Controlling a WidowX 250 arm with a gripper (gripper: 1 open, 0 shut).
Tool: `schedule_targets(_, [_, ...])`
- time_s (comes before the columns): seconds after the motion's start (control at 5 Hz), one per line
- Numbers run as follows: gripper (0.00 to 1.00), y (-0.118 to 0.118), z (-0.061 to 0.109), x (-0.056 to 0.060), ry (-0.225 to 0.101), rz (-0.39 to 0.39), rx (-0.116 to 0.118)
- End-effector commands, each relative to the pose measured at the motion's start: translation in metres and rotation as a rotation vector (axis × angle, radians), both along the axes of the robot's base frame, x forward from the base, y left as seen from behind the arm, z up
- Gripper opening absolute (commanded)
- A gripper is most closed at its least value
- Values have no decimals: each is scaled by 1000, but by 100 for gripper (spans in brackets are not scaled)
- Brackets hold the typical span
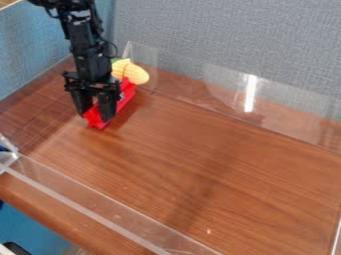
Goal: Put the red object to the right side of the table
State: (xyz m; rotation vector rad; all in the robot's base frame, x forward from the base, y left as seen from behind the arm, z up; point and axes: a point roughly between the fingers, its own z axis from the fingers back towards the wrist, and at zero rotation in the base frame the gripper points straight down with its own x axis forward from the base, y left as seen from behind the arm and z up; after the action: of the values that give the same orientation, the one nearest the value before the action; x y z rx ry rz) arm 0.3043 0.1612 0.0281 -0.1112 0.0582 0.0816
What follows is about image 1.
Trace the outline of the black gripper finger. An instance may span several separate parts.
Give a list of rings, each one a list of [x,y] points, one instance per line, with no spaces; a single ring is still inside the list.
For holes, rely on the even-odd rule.
[[[117,115],[118,97],[114,92],[101,92],[98,94],[99,112],[102,121],[109,122]]]
[[[74,91],[71,93],[78,114],[82,116],[93,107],[93,96],[86,91]]]

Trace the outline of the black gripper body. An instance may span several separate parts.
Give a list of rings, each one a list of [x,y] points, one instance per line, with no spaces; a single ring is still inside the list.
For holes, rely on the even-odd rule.
[[[113,63],[108,44],[93,46],[73,45],[71,53],[75,71],[66,71],[65,88],[74,100],[90,100],[93,97],[109,96],[122,98],[121,82],[113,77]]]

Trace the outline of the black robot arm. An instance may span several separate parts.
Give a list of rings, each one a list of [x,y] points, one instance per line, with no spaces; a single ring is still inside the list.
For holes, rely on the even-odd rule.
[[[113,43],[104,37],[104,20],[95,0],[27,0],[43,7],[49,16],[61,22],[70,41],[77,71],[63,72],[65,90],[71,94],[81,116],[98,99],[101,121],[109,122],[118,113],[124,99],[122,81],[113,76]]]

